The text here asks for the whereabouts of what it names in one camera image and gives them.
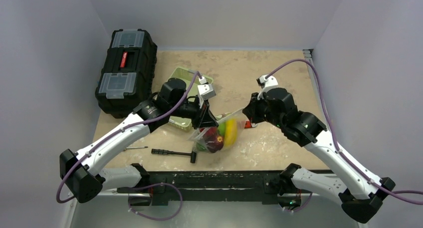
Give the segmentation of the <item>red tomato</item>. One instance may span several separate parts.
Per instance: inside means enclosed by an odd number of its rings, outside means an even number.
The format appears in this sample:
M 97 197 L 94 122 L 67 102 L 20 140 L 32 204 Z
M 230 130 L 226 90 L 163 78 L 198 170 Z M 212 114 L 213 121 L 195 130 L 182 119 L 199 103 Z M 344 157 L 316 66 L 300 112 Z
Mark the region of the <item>red tomato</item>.
M 218 130 L 217 127 L 210 127 L 203 135 L 203 138 L 205 140 L 214 140 L 216 137 L 218 137 Z

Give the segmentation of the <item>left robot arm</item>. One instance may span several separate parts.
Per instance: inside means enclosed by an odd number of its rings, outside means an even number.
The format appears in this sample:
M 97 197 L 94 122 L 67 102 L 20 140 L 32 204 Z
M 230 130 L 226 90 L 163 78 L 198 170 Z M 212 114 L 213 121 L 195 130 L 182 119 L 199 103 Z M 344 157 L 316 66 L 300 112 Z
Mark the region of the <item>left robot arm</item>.
M 60 198 L 67 186 L 72 197 L 85 203 L 103 190 L 130 188 L 144 192 L 149 185 L 148 173 L 139 164 L 124 168 L 106 169 L 105 166 L 137 140 L 148 136 L 167 124 L 170 117 L 189 118 L 193 128 L 217 127 L 218 122 L 210 111 L 209 99 L 216 95 L 212 84 L 199 79 L 198 93 L 189 101 L 188 92 L 193 83 L 186 85 L 178 78 L 170 78 L 161 90 L 142 101 L 126 119 L 92 144 L 72 152 L 67 149 L 59 156 L 61 183 L 56 192 L 58 203 L 70 199 Z

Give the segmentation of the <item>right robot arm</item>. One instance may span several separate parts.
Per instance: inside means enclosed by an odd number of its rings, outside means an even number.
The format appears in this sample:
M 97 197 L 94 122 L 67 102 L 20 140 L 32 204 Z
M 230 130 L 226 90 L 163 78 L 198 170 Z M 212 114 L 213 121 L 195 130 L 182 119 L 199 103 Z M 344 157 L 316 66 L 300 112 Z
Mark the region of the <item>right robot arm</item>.
M 280 129 L 290 141 L 319 158 L 335 175 L 329 178 L 291 163 L 279 175 L 280 194 L 307 190 L 338 204 L 353 220 L 365 224 L 380 209 L 395 187 L 354 159 L 317 116 L 298 110 L 293 96 L 284 88 L 252 93 L 243 114 L 251 123 L 267 122 Z

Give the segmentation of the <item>pale green perforated basket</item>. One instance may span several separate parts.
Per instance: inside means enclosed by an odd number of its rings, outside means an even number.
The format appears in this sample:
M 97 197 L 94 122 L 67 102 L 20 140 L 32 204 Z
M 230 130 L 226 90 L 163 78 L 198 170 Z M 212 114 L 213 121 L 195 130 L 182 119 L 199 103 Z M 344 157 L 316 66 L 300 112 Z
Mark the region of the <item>pale green perforated basket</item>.
M 210 78 L 206 75 L 201 75 L 201 76 L 204 76 L 206 78 L 207 82 L 209 82 L 210 84 L 213 83 L 212 78 Z M 199 77 L 197 76 L 196 71 L 193 71 L 193 70 L 190 70 L 190 69 L 187 69 L 187 68 L 183 68 L 183 67 L 177 67 L 173 71 L 170 78 L 178 78 L 178 79 L 183 80 L 186 83 L 186 85 L 187 85 L 186 94 L 188 95 L 188 100 L 190 102 L 194 102 L 195 98 L 198 98 L 198 88 L 197 88 L 197 86 L 200 83 L 199 83 Z M 189 118 L 171 116 L 170 119 L 169 119 L 169 123 L 176 126 L 177 128 L 184 130 L 184 131 L 188 131 L 188 130 L 193 128 L 192 120 L 189 119 Z

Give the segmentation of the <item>dark red apple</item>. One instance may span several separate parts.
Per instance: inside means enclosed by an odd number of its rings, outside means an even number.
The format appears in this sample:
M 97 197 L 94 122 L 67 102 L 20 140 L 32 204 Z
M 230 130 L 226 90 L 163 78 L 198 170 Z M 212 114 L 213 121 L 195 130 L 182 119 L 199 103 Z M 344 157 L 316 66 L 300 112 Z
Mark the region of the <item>dark red apple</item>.
M 216 153 L 224 147 L 224 137 L 221 135 L 210 136 L 205 139 L 205 143 L 210 153 Z

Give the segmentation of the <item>clear zip top bag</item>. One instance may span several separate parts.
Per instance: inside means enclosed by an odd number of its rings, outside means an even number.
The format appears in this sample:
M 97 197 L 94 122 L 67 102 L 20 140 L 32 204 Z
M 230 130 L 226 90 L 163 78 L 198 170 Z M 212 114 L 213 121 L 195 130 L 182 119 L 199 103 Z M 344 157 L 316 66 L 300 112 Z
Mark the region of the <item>clear zip top bag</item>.
M 198 128 L 189 137 L 194 152 L 216 153 L 232 148 L 240 140 L 247 118 L 241 109 L 216 116 L 218 126 Z

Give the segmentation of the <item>yellow banana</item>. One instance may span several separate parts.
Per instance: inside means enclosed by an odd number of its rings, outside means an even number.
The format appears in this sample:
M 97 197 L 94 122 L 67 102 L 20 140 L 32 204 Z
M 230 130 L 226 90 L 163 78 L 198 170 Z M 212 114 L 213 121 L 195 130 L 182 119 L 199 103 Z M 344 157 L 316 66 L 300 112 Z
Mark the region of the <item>yellow banana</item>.
M 225 122 L 224 147 L 232 146 L 237 139 L 237 121 L 229 119 Z

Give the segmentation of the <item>green bell pepper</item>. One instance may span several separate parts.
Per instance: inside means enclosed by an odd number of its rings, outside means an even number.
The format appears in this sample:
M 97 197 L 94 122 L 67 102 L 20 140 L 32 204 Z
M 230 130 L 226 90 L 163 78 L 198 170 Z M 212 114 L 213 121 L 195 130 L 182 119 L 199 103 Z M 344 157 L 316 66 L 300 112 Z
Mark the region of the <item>green bell pepper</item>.
M 196 149 L 200 152 L 207 152 L 207 148 L 205 146 L 203 146 L 202 144 L 197 143 L 196 144 Z

